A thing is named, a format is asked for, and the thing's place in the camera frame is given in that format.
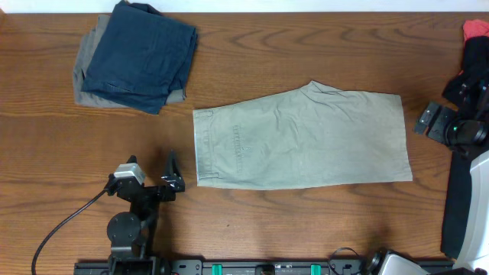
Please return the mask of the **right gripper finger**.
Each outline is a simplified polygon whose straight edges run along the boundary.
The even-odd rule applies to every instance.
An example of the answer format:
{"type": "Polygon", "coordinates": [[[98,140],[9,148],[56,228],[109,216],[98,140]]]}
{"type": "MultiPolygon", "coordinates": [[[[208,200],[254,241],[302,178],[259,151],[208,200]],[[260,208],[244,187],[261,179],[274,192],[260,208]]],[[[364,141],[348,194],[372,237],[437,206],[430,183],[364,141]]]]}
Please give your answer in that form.
{"type": "Polygon", "coordinates": [[[414,131],[416,134],[424,134],[432,127],[432,124],[439,115],[440,104],[430,102],[416,121],[414,131]]]}
{"type": "Polygon", "coordinates": [[[437,107],[436,110],[429,111],[427,137],[440,144],[447,144],[447,128],[454,121],[456,114],[456,111],[447,107],[437,107]]]}

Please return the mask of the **light khaki shorts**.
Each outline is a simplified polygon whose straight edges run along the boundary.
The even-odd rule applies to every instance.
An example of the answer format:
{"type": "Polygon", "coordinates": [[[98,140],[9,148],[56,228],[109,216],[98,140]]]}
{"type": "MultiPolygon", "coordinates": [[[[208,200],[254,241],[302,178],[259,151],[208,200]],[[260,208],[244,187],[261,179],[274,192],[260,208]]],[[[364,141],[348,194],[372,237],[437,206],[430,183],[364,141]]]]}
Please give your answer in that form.
{"type": "Polygon", "coordinates": [[[319,82],[193,113],[200,186],[305,189],[413,178],[398,95],[319,82]]]}

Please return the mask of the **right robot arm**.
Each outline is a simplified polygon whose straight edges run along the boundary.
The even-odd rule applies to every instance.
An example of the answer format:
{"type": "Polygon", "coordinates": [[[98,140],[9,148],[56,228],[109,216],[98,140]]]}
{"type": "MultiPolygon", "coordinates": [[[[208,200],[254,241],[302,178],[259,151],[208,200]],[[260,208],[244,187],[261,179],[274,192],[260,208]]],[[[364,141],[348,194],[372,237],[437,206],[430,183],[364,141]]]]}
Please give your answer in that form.
{"type": "Polygon", "coordinates": [[[488,78],[458,77],[443,95],[456,110],[431,103],[416,125],[452,151],[442,226],[448,260],[414,260],[378,251],[362,274],[486,274],[488,272],[488,78]]]}

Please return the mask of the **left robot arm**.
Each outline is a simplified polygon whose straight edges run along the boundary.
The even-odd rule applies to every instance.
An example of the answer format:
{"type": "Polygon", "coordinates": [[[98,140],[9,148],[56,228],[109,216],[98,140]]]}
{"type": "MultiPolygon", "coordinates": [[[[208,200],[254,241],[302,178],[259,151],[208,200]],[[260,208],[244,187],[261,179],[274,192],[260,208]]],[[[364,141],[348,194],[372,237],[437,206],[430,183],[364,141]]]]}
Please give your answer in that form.
{"type": "Polygon", "coordinates": [[[118,166],[109,175],[104,190],[130,203],[127,212],[113,216],[107,225],[111,242],[108,259],[110,275],[158,275],[171,274],[168,260],[154,256],[153,239],[156,232],[159,208],[162,202],[172,202],[177,193],[185,191],[185,183],[179,171],[174,151],[169,153],[164,169],[163,184],[145,186],[145,174],[136,156],[118,166]]]}

